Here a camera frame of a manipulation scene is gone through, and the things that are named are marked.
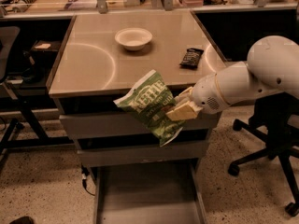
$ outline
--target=black packet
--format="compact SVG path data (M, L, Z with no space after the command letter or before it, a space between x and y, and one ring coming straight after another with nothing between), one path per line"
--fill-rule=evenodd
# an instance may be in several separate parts
M183 61L179 65L182 68L197 69L203 53L202 49L187 49Z

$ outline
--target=white robotic arm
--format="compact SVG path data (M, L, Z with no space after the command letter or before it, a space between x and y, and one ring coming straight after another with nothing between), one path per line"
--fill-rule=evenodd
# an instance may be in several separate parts
M193 119L200 112L214 114L246 100L287 92L299 98L299 46L288 38L271 35L257 41L246 63L239 62L218 73L203 77L189 92L176 97L179 106L168 112L172 120ZM189 116L177 115L191 112Z

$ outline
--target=green chip bag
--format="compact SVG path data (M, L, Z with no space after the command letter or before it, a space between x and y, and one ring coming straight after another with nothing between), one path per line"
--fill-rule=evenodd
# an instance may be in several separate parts
M114 103L144 124L160 140L160 147L177 137L185 123L167 117L166 112L176 101L155 70L140 78L125 96Z

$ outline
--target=wooden countertop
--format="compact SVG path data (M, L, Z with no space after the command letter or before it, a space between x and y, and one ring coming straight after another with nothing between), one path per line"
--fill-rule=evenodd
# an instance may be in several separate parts
M142 50L125 50L114 40L123 28L153 34ZM197 70L181 69L188 48L203 49ZM127 92L148 71L158 71L166 85L188 87L225 67L189 10L149 10L78 15L50 86L52 98Z

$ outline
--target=concrete floor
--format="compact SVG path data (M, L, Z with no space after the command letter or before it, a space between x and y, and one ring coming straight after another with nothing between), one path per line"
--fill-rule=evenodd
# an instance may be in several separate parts
M299 223L299 216L289 217L284 212L284 206L293 199L278 159L264 158L244 165L239 177L227 174L231 161L263 147L245 131L232 131L235 118L247 121L252 113L252 105L225 110L210 137L196 174L207 223ZM58 120L41 123L49 136L64 134ZM18 138L32 136L26 127ZM292 165L298 177L299 160L292 159ZM94 193L90 178L87 184ZM22 216L32 217L35 224L92 224L93 207L94 197L81 185L80 161L73 146L9 149L2 155L1 224Z

